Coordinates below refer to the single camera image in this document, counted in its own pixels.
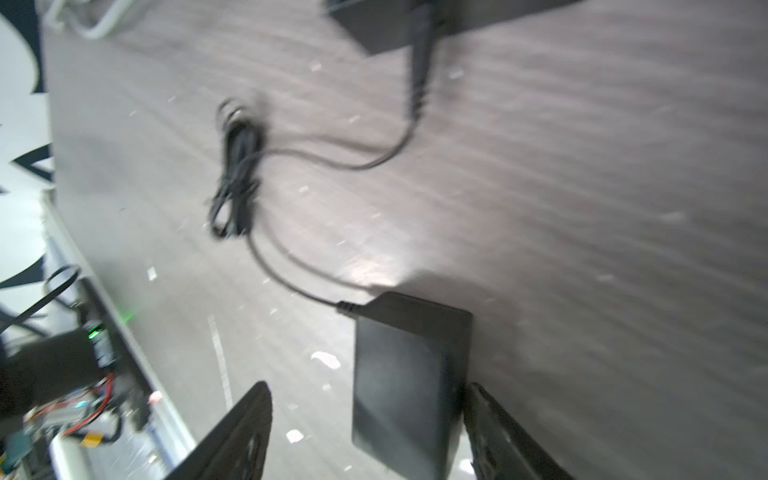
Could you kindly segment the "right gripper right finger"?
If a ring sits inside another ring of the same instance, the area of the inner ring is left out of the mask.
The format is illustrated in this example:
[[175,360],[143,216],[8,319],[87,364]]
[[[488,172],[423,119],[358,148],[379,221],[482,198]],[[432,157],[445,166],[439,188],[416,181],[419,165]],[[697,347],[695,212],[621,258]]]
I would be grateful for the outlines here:
[[573,480],[573,476],[478,383],[467,386],[463,419],[477,478]]

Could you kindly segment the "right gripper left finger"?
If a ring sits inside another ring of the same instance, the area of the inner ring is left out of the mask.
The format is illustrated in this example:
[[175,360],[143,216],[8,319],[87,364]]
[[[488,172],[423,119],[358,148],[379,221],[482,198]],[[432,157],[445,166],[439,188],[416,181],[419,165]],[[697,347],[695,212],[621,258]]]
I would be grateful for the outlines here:
[[273,420],[268,384],[257,382],[167,480],[260,480]]

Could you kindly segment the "small black adapter with cable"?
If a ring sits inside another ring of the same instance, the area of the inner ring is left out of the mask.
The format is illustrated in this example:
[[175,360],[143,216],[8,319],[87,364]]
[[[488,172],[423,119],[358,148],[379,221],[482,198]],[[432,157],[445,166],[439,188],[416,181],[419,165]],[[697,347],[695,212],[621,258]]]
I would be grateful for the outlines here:
[[472,314],[396,291],[366,304],[332,301],[281,277],[251,234],[256,169],[271,153],[267,127],[245,106],[217,117],[223,169],[208,214],[211,234],[245,238],[273,281],[355,322],[353,444],[405,479],[446,478],[460,435]]

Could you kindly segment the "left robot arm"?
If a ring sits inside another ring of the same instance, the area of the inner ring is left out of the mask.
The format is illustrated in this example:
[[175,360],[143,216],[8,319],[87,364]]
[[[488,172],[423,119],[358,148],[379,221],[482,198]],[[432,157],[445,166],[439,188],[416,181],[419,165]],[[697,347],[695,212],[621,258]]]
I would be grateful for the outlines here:
[[28,323],[35,314],[72,287],[81,269],[66,265],[72,275],[40,300],[15,317],[1,315],[1,330],[19,327],[36,340],[15,353],[1,350],[1,422],[17,428],[24,415],[36,406],[54,401],[65,394],[91,386],[103,378],[94,345],[82,327],[52,335]]

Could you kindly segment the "front aluminium rail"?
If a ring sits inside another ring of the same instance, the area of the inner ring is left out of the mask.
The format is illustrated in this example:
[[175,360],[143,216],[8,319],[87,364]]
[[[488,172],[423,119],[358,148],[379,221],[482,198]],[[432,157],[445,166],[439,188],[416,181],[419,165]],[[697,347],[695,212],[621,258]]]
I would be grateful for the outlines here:
[[58,258],[82,268],[79,288],[88,298],[98,317],[106,322],[113,338],[113,352],[118,369],[132,378],[135,393],[131,404],[138,413],[137,420],[146,423],[141,428],[146,440],[169,472],[177,467],[195,448],[196,442],[184,424],[149,360],[128,328],[127,321],[118,313],[91,266],[67,232],[55,206],[55,191],[41,194],[43,222],[50,239],[51,249]]

